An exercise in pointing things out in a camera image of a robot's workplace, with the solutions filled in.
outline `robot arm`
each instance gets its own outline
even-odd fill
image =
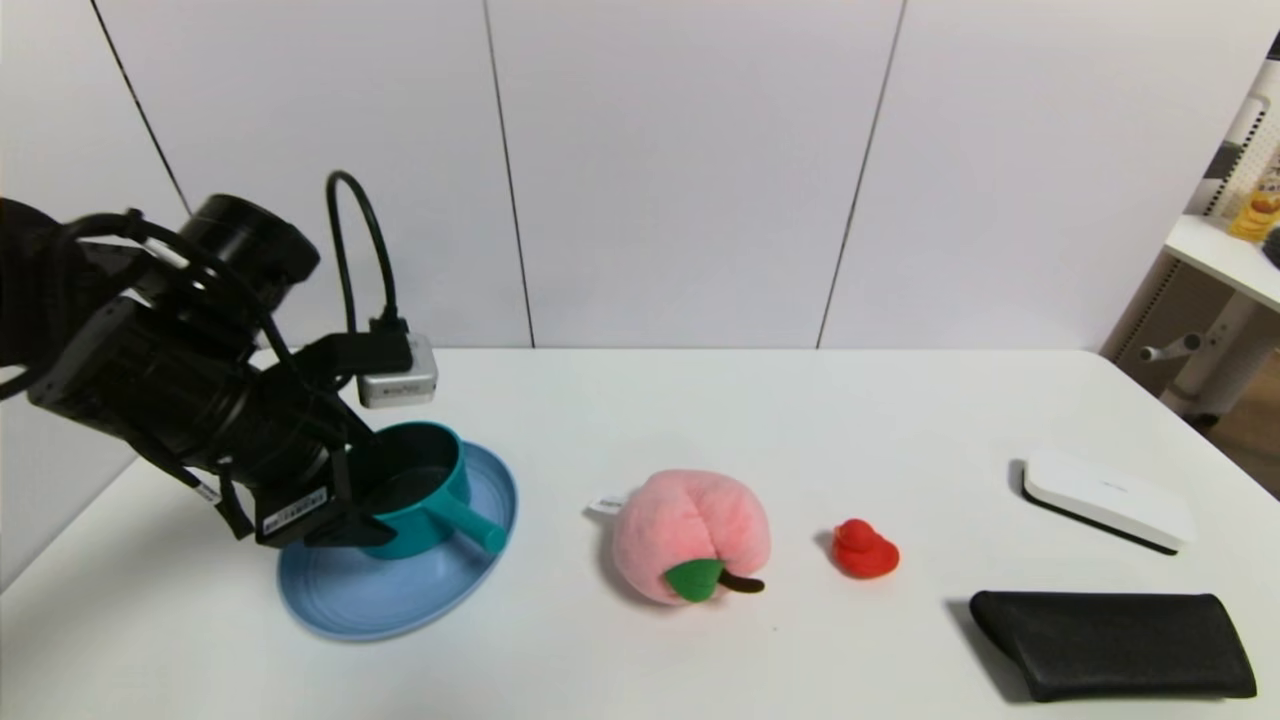
[[[271,313],[319,264],[293,225],[227,195],[177,233],[133,210],[59,224],[8,199],[0,222],[0,365],[26,368],[0,384],[0,400],[26,391],[128,442],[214,503],[237,538],[394,538],[361,509],[374,480],[346,471],[348,447],[376,441],[337,389],[352,374],[410,370],[410,342],[347,332],[291,352]],[[108,234],[140,247],[86,240]],[[266,370],[250,364],[259,332],[278,357]],[[252,493],[252,521],[233,483]]]

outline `yellow bottle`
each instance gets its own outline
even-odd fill
[[[1280,223],[1280,145],[1276,146],[1267,167],[1262,169],[1253,193],[1235,214],[1235,220],[1226,232],[1240,240],[1262,242],[1267,237],[1267,231],[1277,223]]]

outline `pink peach plush toy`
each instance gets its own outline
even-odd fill
[[[760,592],[748,578],[769,560],[769,521],[742,483],[703,470],[663,470],[627,500],[613,560],[645,597],[703,602],[731,589]]]

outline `wooden floor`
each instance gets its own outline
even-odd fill
[[[1280,500],[1280,354],[1271,356],[1208,439]]]

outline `black cable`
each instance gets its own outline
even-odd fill
[[[399,327],[402,323],[399,320],[399,309],[396,304],[396,275],[392,274],[392,261],[387,254],[387,242],[383,240],[383,229],[378,224],[378,215],[374,214],[374,206],[369,201],[369,196],[365,193],[365,188],[361,187],[360,181],[347,170],[334,170],[325,179],[324,199],[329,209],[329,232],[333,236],[333,254],[338,263],[338,282],[342,284],[342,306],[347,315],[347,332],[356,333],[360,331],[356,328],[356,299],[351,290],[347,249],[342,240],[342,222],[338,218],[339,182],[346,183],[351,188],[352,195],[356,196],[360,213],[365,217],[365,225],[369,228],[369,238],[374,242],[374,254],[378,255],[378,268],[383,273],[383,291],[387,295],[387,304],[383,306],[383,314],[374,322],[375,329],[379,325]],[[349,382],[351,375],[339,375],[334,378],[329,389],[338,392],[347,387]]]

